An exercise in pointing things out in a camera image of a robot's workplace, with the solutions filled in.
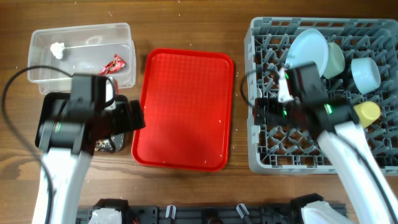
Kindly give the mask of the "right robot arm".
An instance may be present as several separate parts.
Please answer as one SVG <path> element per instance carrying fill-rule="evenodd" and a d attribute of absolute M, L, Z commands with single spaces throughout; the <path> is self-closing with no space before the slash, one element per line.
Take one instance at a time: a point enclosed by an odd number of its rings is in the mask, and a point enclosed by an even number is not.
<path fill-rule="evenodd" d="M 268 72 L 277 97 L 245 99 L 255 125 L 308 130 L 336 169 L 358 220 L 397 223 L 397 197 L 371 155 L 353 105 L 328 97 L 315 63 Z"/>

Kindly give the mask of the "mint green bowl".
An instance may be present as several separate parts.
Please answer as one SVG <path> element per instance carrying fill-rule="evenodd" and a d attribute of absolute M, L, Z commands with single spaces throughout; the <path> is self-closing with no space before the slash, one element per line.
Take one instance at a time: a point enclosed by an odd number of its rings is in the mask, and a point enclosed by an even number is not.
<path fill-rule="evenodd" d="M 342 73 L 344 69 L 345 57 L 343 51 L 336 43 L 328 43 L 328 61 L 323 76 L 327 79 L 331 79 Z"/>

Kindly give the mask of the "light blue plate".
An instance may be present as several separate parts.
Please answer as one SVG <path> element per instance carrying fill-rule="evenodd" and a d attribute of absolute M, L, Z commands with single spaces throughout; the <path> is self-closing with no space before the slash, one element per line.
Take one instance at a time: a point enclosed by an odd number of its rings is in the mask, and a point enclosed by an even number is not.
<path fill-rule="evenodd" d="M 295 68 L 313 62 L 321 77 L 327 66 L 328 54 L 328 43 L 324 36 L 316 29 L 307 29 L 293 41 L 285 64 L 289 68 Z"/>

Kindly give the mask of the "light blue bowl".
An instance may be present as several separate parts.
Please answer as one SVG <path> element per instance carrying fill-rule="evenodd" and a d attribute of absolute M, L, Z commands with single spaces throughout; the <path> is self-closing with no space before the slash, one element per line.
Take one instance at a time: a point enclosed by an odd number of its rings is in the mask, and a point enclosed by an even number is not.
<path fill-rule="evenodd" d="M 365 95 L 380 87 L 381 75 L 376 62 L 369 57 L 351 61 L 351 72 L 358 91 Z"/>

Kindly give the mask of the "white tissue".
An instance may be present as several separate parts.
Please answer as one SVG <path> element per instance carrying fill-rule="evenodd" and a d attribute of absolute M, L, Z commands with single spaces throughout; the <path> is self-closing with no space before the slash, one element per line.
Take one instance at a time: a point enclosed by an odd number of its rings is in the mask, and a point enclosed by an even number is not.
<path fill-rule="evenodd" d="M 58 60 L 61 60 L 63 58 L 64 50 L 65 50 L 65 44 L 63 42 L 61 43 L 56 42 L 50 46 L 51 53 Z"/>

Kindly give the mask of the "rice and peanut leftovers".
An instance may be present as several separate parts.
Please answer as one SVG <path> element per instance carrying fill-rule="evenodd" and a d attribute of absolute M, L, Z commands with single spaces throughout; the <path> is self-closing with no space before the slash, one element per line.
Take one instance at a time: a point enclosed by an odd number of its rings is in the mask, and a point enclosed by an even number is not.
<path fill-rule="evenodd" d="M 111 139 L 100 139 L 96 141 L 95 151 L 115 152 L 116 146 Z"/>

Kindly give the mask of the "red snack wrapper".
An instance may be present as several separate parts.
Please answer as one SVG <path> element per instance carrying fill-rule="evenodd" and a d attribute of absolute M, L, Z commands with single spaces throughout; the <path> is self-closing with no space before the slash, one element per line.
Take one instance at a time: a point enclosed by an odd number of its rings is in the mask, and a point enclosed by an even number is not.
<path fill-rule="evenodd" d="M 126 62 L 124 61 L 124 59 L 122 59 L 118 54 L 115 54 L 113 60 L 99 71 L 99 75 L 116 73 L 124 68 L 125 65 Z"/>

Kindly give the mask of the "yellow plastic cup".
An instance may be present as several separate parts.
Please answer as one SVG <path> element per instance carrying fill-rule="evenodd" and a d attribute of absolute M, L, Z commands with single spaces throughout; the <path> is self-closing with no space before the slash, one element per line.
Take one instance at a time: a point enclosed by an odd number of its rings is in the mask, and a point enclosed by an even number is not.
<path fill-rule="evenodd" d="M 354 110 L 357 113 L 359 122 L 363 128 L 367 128 L 381 115 L 380 107 L 372 101 L 365 101 L 364 103 L 355 105 Z"/>

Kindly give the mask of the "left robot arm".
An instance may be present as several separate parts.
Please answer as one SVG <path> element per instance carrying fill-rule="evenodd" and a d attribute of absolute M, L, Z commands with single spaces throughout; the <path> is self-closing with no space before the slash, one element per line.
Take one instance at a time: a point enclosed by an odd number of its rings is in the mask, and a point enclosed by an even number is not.
<path fill-rule="evenodd" d="M 96 142 L 144 126 L 140 102 L 119 95 L 110 77 L 75 73 L 69 93 L 47 94 L 35 140 L 42 168 L 33 223 L 74 223 Z"/>

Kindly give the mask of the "white plastic spoon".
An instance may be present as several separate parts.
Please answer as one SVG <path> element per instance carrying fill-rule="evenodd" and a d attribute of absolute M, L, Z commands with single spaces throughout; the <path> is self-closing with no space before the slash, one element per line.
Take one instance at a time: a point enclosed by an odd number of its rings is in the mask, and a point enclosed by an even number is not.
<path fill-rule="evenodd" d="M 257 97 L 262 98 L 262 90 L 260 88 L 257 88 Z"/>

